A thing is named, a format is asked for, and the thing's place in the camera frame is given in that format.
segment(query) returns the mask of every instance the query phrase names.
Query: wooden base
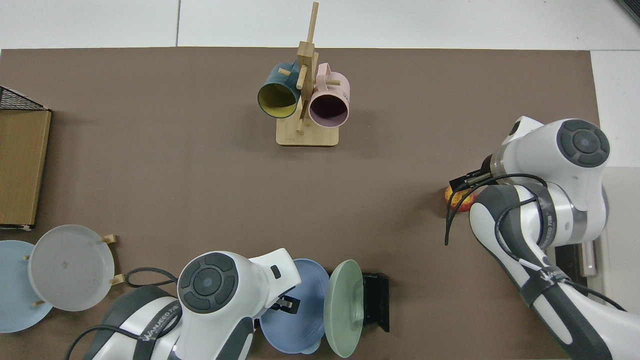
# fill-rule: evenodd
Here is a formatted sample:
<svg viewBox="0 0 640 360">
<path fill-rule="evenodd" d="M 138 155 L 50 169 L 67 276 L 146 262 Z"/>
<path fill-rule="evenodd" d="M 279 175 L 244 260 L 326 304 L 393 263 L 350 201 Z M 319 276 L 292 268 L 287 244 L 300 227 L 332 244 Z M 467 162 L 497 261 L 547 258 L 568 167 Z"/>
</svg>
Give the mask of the wooden base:
<svg viewBox="0 0 640 360">
<path fill-rule="evenodd" d="M 282 146 L 319 146 L 329 147 L 338 144 L 338 128 L 322 127 L 305 117 L 300 131 L 302 104 L 290 117 L 276 120 L 276 142 Z"/>
</svg>

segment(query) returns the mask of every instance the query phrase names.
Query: wire mesh basket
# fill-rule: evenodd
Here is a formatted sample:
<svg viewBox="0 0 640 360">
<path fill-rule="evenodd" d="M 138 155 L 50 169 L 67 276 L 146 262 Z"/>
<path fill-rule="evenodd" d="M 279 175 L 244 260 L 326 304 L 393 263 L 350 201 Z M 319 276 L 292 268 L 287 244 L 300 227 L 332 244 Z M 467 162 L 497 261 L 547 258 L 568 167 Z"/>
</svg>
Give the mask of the wire mesh basket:
<svg viewBox="0 0 640 360">
<path fill-rule="evenodd" d="M 45 106 L 17 93 L 14 90 L 0 86 L 0 110 L 48 110 Z"/>
</svg>

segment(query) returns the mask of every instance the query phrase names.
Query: blue plate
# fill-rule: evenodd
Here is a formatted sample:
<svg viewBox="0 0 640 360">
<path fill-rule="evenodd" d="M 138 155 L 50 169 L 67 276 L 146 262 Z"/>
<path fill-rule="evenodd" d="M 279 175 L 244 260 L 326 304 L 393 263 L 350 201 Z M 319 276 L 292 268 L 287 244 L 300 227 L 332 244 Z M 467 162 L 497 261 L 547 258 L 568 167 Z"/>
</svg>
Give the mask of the blue plate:
<svg viewBox="0 0 640 360">
<path fill-rule="evenodd" d="M 295 259 L 302 282 L 287 293 L 300 300 L 297 314 L 267 310 L 260 318 L 264 337 L 285 354 L 311 354 L 317 350 L 324 335 L 324 296 L 329 275 L 318 263 Z"/>
<path fill-rule="evenodd" d="M 48 303 L 33 306 L 39 301 L 29 282 L 29 261 L 33 245 L 24 241 L 0 241 L 0 332 L 16 332 L 34 326 L 49 311 Z"/>
</svg>

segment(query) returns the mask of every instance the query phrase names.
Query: pink handle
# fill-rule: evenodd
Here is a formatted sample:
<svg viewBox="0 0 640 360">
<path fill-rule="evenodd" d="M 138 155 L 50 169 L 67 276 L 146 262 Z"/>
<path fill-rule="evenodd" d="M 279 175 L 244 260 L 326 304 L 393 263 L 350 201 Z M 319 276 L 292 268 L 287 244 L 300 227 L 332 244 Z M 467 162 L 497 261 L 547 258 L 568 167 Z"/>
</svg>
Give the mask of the pink handle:
<svg viewBox="0 0 640 360">
<path fill-rule="evenodd" d="M 331 68 L 329 63 L 322 63 L 318 65 L 318 75 L 316 75 L 316 85 L 320 91 L 329 91 L 326 87 L 326 77 L 331 75 Z"/>
</svg>

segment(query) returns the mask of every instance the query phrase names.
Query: white robotic arm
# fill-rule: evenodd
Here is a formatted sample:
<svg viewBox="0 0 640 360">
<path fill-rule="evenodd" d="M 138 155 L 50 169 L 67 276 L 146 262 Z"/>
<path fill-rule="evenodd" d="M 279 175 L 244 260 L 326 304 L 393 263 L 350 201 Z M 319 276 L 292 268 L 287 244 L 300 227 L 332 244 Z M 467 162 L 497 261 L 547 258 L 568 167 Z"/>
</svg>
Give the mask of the white robotic arm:
<svg viewBox="0 0 640 360">
<path fill-rule="evenodd" d="M 528 185 L 545 197 L 542 186 Z M 640 316 L 601 305 L 563 283 L 564 273 L 547 261 L 537 244 L 541 216 L 569 217 L 569 210 L 541 210 L 536 202 L 512 209 L 500 222 L 499 236 L 516 257 L 513 259 L 499 245 L 494 228 L 504 210 L 531 199 L 533 193 L 524 186 L 495 185 L 485 189 L 471 207 L 470 222 L 480 243 L 500 263 L 525 303 L 543 320 L 556 341 L 572 359 L 632 360 L 640 354 Z M 566 202 L 566 196 L 550 184 L 547 199 L 552 205 Z"/>
<path fill-rule="evenodd" d="M 640 316 L 601 305 L 568 285 L 542 248 L 594 240 L 604 228 L 600 183 L 606 136 L 577 119 L 542 126 L 522 117 L 489 164 L 492 176 L 532 174 L 489 186 L 470 210 L 478 241 L 573 359 L 637 359 Z"/>
<path fill-rule="evenodd" d="M 177 279 L 178 300 L 153 285 L 118 298 L 93 327 L 99 332 L 84 358 L 244 360 L 253 321 L 272 307 L 294 313 L 297 300 L 284 294 L 300 282 L 285 249 L 251 259 L 225 251 L 202 254 Z M 67 358 L 91 330 L 76 339 Z"/>
<path fill-rule="evenodd" d="M 300 281 L 285 249 L 252 259 L 216 251 L 191 260 L 178 278 L 183 324 L 169 359 L 245 359 L 254 319 Z"/>
</svg>

